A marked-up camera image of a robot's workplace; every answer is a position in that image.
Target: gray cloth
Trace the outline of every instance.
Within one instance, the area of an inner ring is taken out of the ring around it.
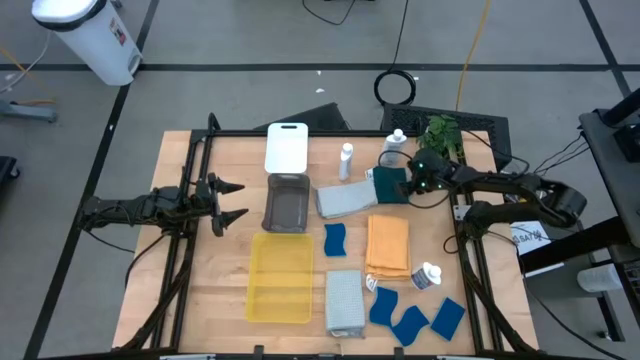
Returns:
[[[333,336],[363,336],[364,298],[359,270],[327,271],[325,318],[327,332]]]
[[[376,204],[378,198],[372,179],[316,190],[318,213],[325,219],[350,215]]]

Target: small white bottle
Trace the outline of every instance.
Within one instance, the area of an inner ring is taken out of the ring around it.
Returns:
[[[401,129],[395,129],[393,134],[387,136],[387,139],[384,141],[384,147],[382,151],[385,152],[387,150],[393,151],[402,151],[402,147],[404,143],[407,142],[407,137],[404,135]],[[382,166],[395,166],[398,162],[398,153],[385,153],[382,155],[382,159],[380,159],[380,165]]]
[[[582,270],[578,273],[578,284],[588,292],[622,289],[622,283],[613,264]]]
[[[353,158],[353,145],[345,143],[340,153],[340,181],[345,181],[351,175],[351,158]]]
[[[418,290],[424,290],[442,283],[442,269],[439,266],[425,262],[411,274],[411,282]]]

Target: wooden tabletop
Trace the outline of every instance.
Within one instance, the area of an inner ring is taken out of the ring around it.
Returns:
[[[486,133],[478,135],[487,139]],[[166,132],[153,177],[152,187],[176,185],[188,149],[189,132]],[[467,163],[480,171],[495,170],[491,149],[474,137],[464,134]],[[342,144],[354,145],[350,182],[365,179],[365,170],[375,166],[383,138],[364,137],[316,137],[310,138],[307,175],[313,187],[339,185],[338,166]],[[196,159],[200,159],[201,149]],[[418,291],[409,281],[381,281],[379,285],[399,293],[398,306],[392,316],[396,323],[404,310],[418,305],[424,315],[433,320],[440,304],[449,297],[467,308],[460,263],[457,255],[446,254],[444,240],[453,234],[451,208],[448,201],[428,210],[407,205],[377,205],[366,211],[339,219],[325,220],[318,216],[315,199],[310,197],[307,232],[314,239],[314,275],[312,320],[308,324],[249,323],[245,318],[247,284],[251,240],[254,234],[264,232],[261,222],[267,199],[267,176],[264,170],[266,137],[214,138],[209,171],[215,171],[223,180],[244,184],[242,191],[220,196],[224,210],[248,208],[249,213],[237,220],[217,238],[211,232],[209,218],[200,221],[191,273],[187,306],[184,314],[181,352],[252,353],[255,345],[264,345],[267,353],[344,353],[344,354],[392,354],[400,346],[391,331],[367,321],[364,339],[337,339],[327,336],[324,318],[325,276],[328,270],[359,269],[364,271],[367,243],[367,217],[371,214],[388,214],[409,220],[409,236],[412,266],[424,261],[442,268],[442,284],[428,291]],[[404,149],[413,154],[416,145],[409,139]],[[198,161],[194,169],[197,173]],[[445,196],[438,191],[426,195],[414,195],[415,203],[432,204]],[[502,201],[501,195],[475,193],[476,200],[492,203]],[[345,240],[346,258],[328,258],[324,255],[325,223],[342,222],[347,228]],[[511,238],[508,225],[491,228]],[[159,236],[160,230],[144,226],[140,232],[136,254]],[[455,241],[449,247],[455,248]],[[164,240],[147,253],[134,267],[127,287],[114,346],[129,340],[146,320],[159,297],[160,284],[165,269],[169,241]],[[515,248],[492,235],[485,236],[485,254],[488,262],[495,302],[531,346],[537,340],[531,320],[529,304],[522,284]],[[363,287],[365,309],[370,309],[374,294]],[[479,316],[486,348],[491,347],[486,312],[479,301]],[[163,344],[173,323],[173,307],[165,321]],[[416,341],[405,348],[406,354],[473,354],[473,340],[468,313],[463,317],[455,336],[447,342],[428,327],[422,329]]]

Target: black mesh tray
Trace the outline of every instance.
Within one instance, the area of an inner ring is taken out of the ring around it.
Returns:
[[[262,228],[270,232],[303,233],[307,228],[309,186],[307,175],[269,175],[267,208]]]

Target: orange cloth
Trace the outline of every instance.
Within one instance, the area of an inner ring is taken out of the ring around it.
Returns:
[[[369,216],[366,272],[376,279],[408,279],[409,221],[393,216]]]

